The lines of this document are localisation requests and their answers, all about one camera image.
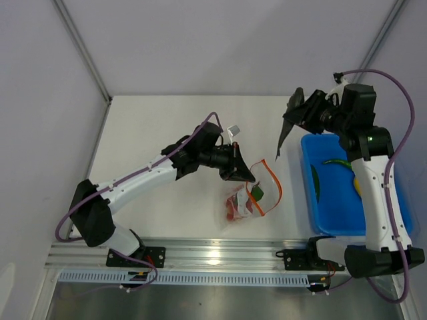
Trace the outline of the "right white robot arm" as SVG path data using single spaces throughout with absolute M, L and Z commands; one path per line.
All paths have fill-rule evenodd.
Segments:
M 280 141 L 294 126 L 337 135 L 360 184 L 366 223 L 363 244 L 313 239 L 314 247 L 304 253 L 312 269 L 333 261 L 354 278 L 371 278 L 407 273 L 425 262 L 424 250 L 413 246 L 404 225 L 391 163 L 397 152 L 389 131 L 374 124 L 375 104 L 374 88 L 363 84 L 341 84 L 331 95 L 316 90 L 309 97 L 298 87 L 288 100 Z

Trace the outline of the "grey toy fish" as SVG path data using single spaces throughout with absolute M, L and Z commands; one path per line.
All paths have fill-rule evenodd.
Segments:
M 287 102 L 287 108 L 285 113 L 294 110 L 296 107 L 299 107 L 304 101 L 305 101 L 304 90 L 302 87 L 297 87 Z M 275 160 L 277 160 L 278 157 L 280 156 L 280 149 L 284 143 L 284 140 L 290 134 L 290 131 L 293 129 L 293 126 L 294 126 L 292 122 L 288 121 L 285 118 L 285 115 L 283 115 L 282 117 L 283 117 L 282 128 L 281 128 L 280 136 L 278 139 L 278 146 L 276 149 Z

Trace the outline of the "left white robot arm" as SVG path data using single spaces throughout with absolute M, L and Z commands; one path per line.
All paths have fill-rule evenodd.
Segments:
M 113 220 L 129 202 L 142 193 L 177 181 L 200 166 L 219 171 L 224 181 L 253 183 L 256 178 L 245 164 L 238 143 L 217 143 L 220 126 L 205 122 L 167 146 L 148 164 L 123 177 L 94 184 L 86 179 L 77 185 L 70 207 L 70 219 L 88 247 L 106 246 L 121 253 L 132 267 L 145 258 L 145 245 L 131 229 Z

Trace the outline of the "red cherry tomato bunch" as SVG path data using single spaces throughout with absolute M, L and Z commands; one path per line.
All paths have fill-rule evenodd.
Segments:
M 260 206 L 263 196 L 264 192 L 259 182 L 239 185 L 226 199 L 226 220 L 234 222 L 263 217 L 265 213 Z

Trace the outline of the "clear orange zip top bag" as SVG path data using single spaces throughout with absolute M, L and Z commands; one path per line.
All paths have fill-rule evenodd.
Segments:
M 283 197 L 277 175 L 265 159 L 253 163 L 250 172 L 256 180 L 230 182 L 221 188 L 218 224 L 221 229 L 265 217 L 274 211 Z

